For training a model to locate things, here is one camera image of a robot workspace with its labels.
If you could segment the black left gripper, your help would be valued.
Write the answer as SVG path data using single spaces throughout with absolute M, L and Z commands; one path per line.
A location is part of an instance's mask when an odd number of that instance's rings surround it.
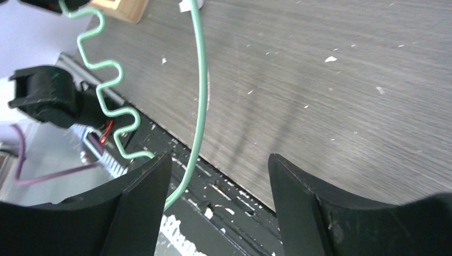
M 88 4 L 88 0 L 19 0 L 19 2 L 58 14 L 62 14 L 63 10 L 76 11 Z

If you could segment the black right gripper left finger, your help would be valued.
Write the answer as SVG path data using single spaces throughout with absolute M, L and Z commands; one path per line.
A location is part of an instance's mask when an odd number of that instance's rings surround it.
M 172 173 L 162 153 L 58 204 L 1 203 L 1 255 L 153 255 Z

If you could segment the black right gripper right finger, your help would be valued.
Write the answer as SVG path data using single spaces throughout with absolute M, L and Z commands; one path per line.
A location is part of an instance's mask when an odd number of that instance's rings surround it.
M 271 154 L 286 255 L 451 255 L 451 193 L 394 205 L 365 198 Z

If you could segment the green plastic hanger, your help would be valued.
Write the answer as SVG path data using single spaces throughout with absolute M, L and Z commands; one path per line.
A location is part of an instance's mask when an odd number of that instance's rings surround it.
M 100 104 L 101 110 L 107 117 L 130 115 L 134 118 L 132 124 L 122 126 L 114 132 L 115 144 L 123 158 L 125 159 L 135 159 L 138 157 L 154 158 L 155 155 L 149 151 L 137 151 L 134 153 L 127 153 L 119 140 L 119 137 L 122 133 L 128 133 L 138 129 L 139 125 L 141 124 L 141 118 L 138 114 L 138 111 L 132 107 L 121 107 L 115 110 L 111 110 L 107 107 L 106 102 L 104 100 L 102 94 L 103 90 L 118 85 L 124 78 L 124 70 L 121 64 L 118 61 L 112 59 L 100 61 L 97 63 L 90 62 L 85 51 L 85 47 L 83 45 L 84 41 L 88 38 L 97 36 L 104 30 L 105 18 L 103 14 L 101 13 L 100 10 L 94 7 L 85 7 L 77 11 L 63 10 L 63 14 L 70 19 L 76 19 L 88 14 L 93 14 L 98 17 L 99 25 L 94 29 L 88 30 L 87 32 L 80 34 L 77 37 L 77 46 L 81 54 L 83 63 L 85 67 L 88 68 L 89 70 L 97 70 L 106 67 L 113 67 L 116 68 L 117 70 L 116 78 L 103 82 L 97 85 L 95 88 L 96 97 Z M 197 163 L 205 131 L 207 105 L 208 105 L 208 66 L 201 17 L 199 14 L 199 9 L 197 8 L 196 1 L 192 1 L 192 9 L 190 11 L 190 14 L 192 18 L 193 30 L 196 39 L 198 71 L 199 71 L 199 97 L 198 97 L 197 122 L 191 153 L 184 176 L 180 184 L 177 186 L 177 188 L 166 198 L 164 210 L 167 210 L 170 206 L 172 206 L 172 204 L 184 193 L 185 189 L 187 188 Z

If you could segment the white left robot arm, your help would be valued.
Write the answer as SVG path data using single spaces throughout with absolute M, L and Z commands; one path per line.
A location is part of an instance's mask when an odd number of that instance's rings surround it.
M 114 122 L 103 113 L 94 84 L 75 84 L 72 74 L 63 68 L 42 65 L 18 69 L 8 80 L 15 85 L 8 107 L 41 123 L 65 129 L 81 124 L 104 130 Z

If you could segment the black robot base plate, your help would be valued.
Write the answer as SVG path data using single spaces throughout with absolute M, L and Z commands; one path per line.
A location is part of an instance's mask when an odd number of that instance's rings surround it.
M 139 111 L 141 124 L 122 135 L 128 153 L 168 153 L 168 195 L 187 168 L 190 148 Z M 285 255 L 274 212 L 202 158 L 182 196 L 162 217 L 155 255 Z

